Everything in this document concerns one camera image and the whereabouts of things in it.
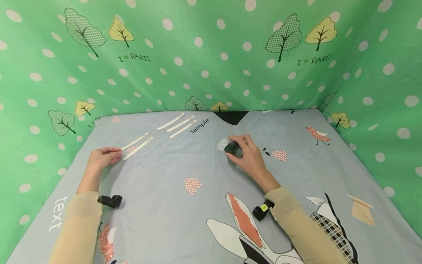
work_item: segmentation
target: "paper strip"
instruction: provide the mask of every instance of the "paper strip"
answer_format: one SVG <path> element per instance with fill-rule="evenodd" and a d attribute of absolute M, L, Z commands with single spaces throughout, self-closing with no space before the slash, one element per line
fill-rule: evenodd
<path fill-rule="evenodd" d="M 175 126 L 173 126 L 172 128 L 167 129 L 167 132 L 170 132 L 170 131 L 172 131 L 172 130 L 175 130 L 175 129 L 176 129 L 176 128 L 178 128 L 179 126 L 186 124 L 187 122 L 189 122 L 190 120 L 192 120 L 194 117 L 195 117 L 195 116 L 191 116 L 191 117 L 189 117 L 188 119 L 186 119 L 185 121 L 183 121 L 182 123 L 180 123 L 180 124 L 178 124 L 178 125 L 175 125 Z"/>
<path fill-rule="evenodd" d="M 194 121 L 192 121 L 191 123 L 189 123 L 187 126 L 185 126 L 184 128 L 182 128 L 181 130 L 177 131 L 176 133 L 174 133 L 173 135 L 170 136 L 170 138 L 174 138 L 175 136 L 179 135 L 180 133 L 182 133 L 183 131 L 185 131 L 188 127 L 192 126 L 193 124 L 196 123 L 196 119 Z"/>
<path fill-rule="evenodd" d="M 144 143 L 142 143 L 139 147 L 137 147 L 134 151 L 132 151 L 131 153 L 129 153 L 126 157 L 123 158 L 123 160 L 127 160 L 128 158 L 130 158 L 133 154 L 135 154 L 138 150 L 140 150 L 143 146 L 145 146 L 146 144 L 148 144 L 148 142 L 150 142 L 153 139 L 153 137 L 150 137 L 149 139 L 147 139 Z"/>
<path fill-rule="evenodd" d="M 171 120 L 171 121 L 170 121 L 170 122 L 168 122 L 167 124 L 160 126 L 159 128 L 157 128 L 157 130 L 162 130 L 163 128 L 165 128 L 165 127 L 167 127 L 167 126 L 169 126 L 169 125 L 173 124 L 173 123 L 174 123 L 174 122 L 176 122 L 177 120 L 181 119 L 181 118 L 182 118 L 182 116 L 184 116 L 184 113 L 181 113 L 178 117 L 176 117 L 175 119 Z"/>
<path fill-rule="evenodd" d="M 133 141 L 132 143 L 128 144 L 127 146 L 124 146 L 123 148 L 121 148 L 121 150 L 125 150 L 128 147 L 132 146 L 133 144 L 135 144 L 136 142 L 140 141 L 141 139 L 143 139 L 146 135 L 148 135 L 148 132 L 146 132 L 145 134 L 143 134 L 142 136 L 140 136 L 140 138 L 138 138 L 137 140 Z"/>

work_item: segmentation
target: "fabric wall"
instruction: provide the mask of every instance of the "fabric wall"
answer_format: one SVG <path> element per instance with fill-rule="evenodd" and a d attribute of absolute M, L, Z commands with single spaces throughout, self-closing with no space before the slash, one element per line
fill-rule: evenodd
<path fill-rule="evenodd" d="M 0 2 L 0 262 L 95 120 L 134 112 L 326 110 L 421 235 L 421 9 L 417 0 Z"/>

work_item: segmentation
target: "sleeve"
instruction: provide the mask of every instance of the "sleeve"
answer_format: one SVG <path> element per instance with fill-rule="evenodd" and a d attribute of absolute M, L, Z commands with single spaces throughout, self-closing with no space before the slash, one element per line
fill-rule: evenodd
<path fill-rule="evenodd" d="M 286 232 L 305 264 L 347 264 L 328 235 L 306 214 L 285 187 L 265 195 L 275 205 L 271 214 Z"/>
<path fill-rule="evenodd" d="M 103 214 L 98 196 L 98 192 L 89 191 L 70 200 L 48 264 L 93 263 L 97 230 Z"/>

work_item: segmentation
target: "gray bedsheet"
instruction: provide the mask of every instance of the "gray bedsheet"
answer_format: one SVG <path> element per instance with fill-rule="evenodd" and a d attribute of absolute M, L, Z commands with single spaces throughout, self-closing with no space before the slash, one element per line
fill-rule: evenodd
<path fill-rule="evenodd" d="M 157 130 L 181 113 L 97 121 L 7 263 L 46 263 L 90 151 L 123 147 L 145 132 L 136 146 L 153 139 L 103 177 L 100 191 L 119 194 L 123 202 L 118 209 L 104 207 L 103 250 L 96 249 L 96 264 L 303 263 L 270 215 L 254 220 L 251 212 L 263 202 L 263 193 L 221 151 L 228 135 L 244 133 L 349 263 L 422 262 L 421 240 L 317 110 L 249 112 L 238 125 L 211 112 L 185 111 Z M 166 130 L 192 115 L 197 122 L 170 138 L 185 125 Z"/>

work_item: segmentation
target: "pink heart print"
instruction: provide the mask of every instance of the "pink heart print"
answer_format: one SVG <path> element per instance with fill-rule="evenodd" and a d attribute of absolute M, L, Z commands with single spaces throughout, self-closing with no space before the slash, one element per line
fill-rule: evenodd
<path fill-rule="evenodd" d="M 191 195 L 195 195 L 196 190 L 201 188 L 202 183 L 198 179 L 187 178 L 185 179 L 185 188 Z"/>
<path fill-rule="evenodd" d="M 271 154 L 279 161 L 287 161 L 287 152 L 284 150 L 276 150 L 271 152 Z"/>

